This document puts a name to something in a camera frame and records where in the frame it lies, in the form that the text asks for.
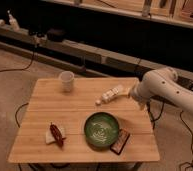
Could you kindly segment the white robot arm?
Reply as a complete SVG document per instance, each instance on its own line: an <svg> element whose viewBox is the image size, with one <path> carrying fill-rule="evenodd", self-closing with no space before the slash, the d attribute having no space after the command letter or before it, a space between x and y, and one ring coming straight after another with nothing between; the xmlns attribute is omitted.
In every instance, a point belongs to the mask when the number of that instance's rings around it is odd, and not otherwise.
<svg viewBox="0 0 193 171"><path fill-rule="evenodd" d="M193 116L193 91L177 84L177 80L178 74L171 67L151 70L130 89L129 96L141 104L160 96Z"/></svg>

